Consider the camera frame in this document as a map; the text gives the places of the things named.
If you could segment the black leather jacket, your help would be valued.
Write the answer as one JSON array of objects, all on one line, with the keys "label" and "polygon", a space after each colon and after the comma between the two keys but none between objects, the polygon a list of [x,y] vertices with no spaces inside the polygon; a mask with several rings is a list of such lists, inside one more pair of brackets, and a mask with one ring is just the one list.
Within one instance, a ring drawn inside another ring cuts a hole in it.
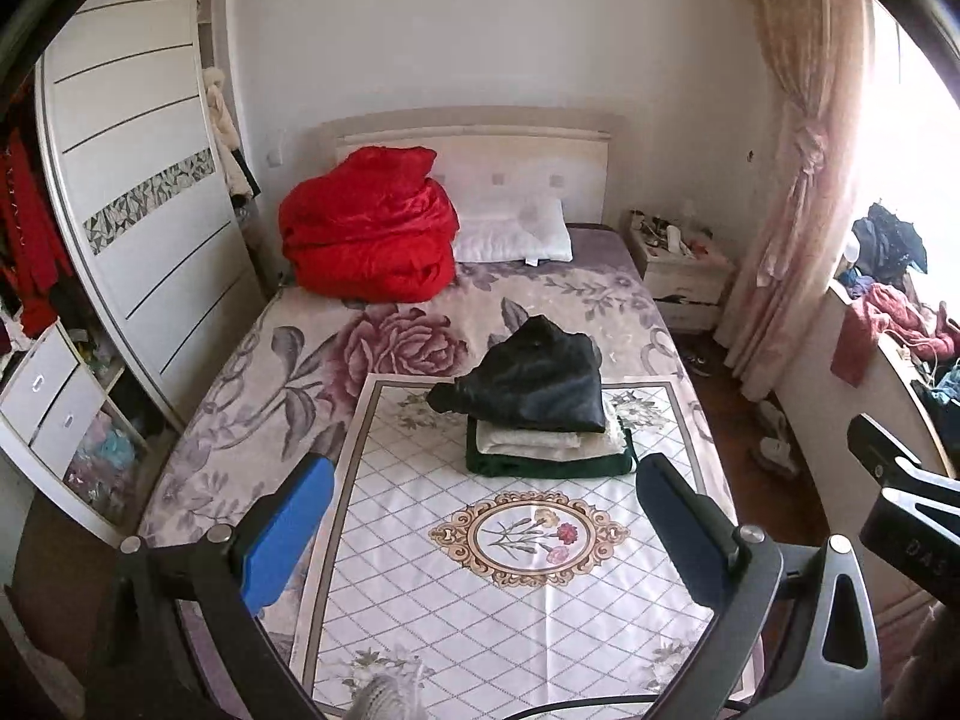
[{"label": "black leather jacket", "polygon": [[509,429],[602,434],[601,366],[601,350],[589,335],[529,317],[470,372],[433,385],[427,403],[438,413]]}]

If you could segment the clothes pile by window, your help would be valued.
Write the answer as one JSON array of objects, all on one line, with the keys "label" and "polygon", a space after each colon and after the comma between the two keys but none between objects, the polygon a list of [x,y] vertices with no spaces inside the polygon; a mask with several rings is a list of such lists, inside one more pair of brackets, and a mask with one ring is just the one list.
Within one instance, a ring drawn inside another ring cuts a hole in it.
[{"label": "clothes pile by window", "polygon": [[874,203],[853,223],[859,254],[838,275],[850,305],[844,312],[832,372],[861,385],[878,339],[892,337],[921,364],[911,390],[950,458],[958,457],[958,322],[945,305],[929,309],[908,289],[908,275],[928,271],[928,252],[911,223]]}]

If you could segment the red clothes in wardrobe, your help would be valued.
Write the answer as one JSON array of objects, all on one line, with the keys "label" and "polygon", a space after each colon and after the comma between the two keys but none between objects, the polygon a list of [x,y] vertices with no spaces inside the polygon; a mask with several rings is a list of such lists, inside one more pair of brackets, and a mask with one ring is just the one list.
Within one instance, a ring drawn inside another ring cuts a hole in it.
[{"label": "red clothes in wardrobe", "polygon": [[23,307],[21,328],[36,340],[59,317],[50,294],[73,268],[18,128],[2,145],[2,224],[13,255],[13,289]]}]

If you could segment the white patterned bed mat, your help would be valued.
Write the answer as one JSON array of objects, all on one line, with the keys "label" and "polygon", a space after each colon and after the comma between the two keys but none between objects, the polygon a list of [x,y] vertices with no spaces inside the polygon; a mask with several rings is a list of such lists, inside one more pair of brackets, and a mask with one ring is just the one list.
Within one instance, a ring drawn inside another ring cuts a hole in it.
[{"label": "white patterned bed mat", "polygon": [[638,718],[692,655],[692,600],[631,476],[472,473],[428,382],[359,395],[317,534],[291,665],[337,718],[373,676],[431,718]]}]

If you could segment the white drawer unit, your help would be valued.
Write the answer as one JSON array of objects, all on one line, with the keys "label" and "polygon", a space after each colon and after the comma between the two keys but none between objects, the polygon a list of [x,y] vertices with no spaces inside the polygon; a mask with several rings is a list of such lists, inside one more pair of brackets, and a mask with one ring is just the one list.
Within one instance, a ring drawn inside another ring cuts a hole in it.
[{"label": "white drawer unit", "polygon": [[56,323],[14,372],[2,416],[49,472],[64,479],[105,401],[103,387]]}]

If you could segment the green and cream fleece garment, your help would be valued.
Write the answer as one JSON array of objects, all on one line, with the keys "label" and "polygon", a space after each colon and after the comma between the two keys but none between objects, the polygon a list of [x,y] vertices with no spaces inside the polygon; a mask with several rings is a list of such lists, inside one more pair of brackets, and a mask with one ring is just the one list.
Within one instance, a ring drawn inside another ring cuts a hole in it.
[{"label": "green and cream fleece garment", "polygon": [[594,479],[633,472],[631,434],[613,411],[601,433],[508,429],[467,419],[466,465],[489,478]]}]

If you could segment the white bedside table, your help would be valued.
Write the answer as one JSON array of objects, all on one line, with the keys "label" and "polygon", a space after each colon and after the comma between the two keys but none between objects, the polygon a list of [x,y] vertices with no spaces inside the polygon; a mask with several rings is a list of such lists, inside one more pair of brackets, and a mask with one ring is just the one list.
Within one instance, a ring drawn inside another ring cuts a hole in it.
[{"label": "white bedside table", "polygon": [[633,210],[626,242],[670,332],[713,332],[736,271],[713,238],[706,232],[689,238],[661,216]]}]

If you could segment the red quilt bundle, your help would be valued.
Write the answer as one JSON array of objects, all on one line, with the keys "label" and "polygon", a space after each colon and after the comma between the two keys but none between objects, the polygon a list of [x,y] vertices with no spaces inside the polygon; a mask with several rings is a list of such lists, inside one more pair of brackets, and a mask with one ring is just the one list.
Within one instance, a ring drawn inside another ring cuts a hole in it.
[{"label": "red quilt bundle", "polygon": [[363,146],[278,207],[296,284],[327,298],[429,301],[455,277],[459,218],[424,146]]}]

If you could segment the white pillow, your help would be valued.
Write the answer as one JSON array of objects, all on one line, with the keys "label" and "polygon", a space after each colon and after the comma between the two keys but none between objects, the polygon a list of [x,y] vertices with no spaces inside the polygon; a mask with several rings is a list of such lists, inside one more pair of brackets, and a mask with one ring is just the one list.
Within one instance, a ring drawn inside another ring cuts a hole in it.
[{"label": "white pillow", "polygon": [[452,243],[457,263],[571,262],[573,242],[556,197],[470,200],[455,205],[459,231]]}]

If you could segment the cream bed headboard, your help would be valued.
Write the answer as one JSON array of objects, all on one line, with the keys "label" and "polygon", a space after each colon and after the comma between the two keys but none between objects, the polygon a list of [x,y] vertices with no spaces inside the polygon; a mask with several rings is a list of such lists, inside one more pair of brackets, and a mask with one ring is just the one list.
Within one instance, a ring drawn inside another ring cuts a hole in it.
[{"label": "cream bed headboard", "polygon": [[368,145],[424,146],[435,181],[454,200],[550,195],[570,223],[622,224],[625,206],[620,115],[576,107],[454,106],[387,110],[314,128],[329,171]]}]

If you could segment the pink curtain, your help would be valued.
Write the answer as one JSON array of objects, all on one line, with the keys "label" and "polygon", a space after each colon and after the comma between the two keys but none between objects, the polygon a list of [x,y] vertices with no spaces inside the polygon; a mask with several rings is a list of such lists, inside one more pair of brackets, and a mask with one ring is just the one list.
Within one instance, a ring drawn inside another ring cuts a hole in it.
[{"label": "pink curtain", "polygon": [[871,0],[750,0],[781,110],[766,215],[716,340],[742,395],[775,390],[811,328],[854,213],[853,169],[874,63]]}]

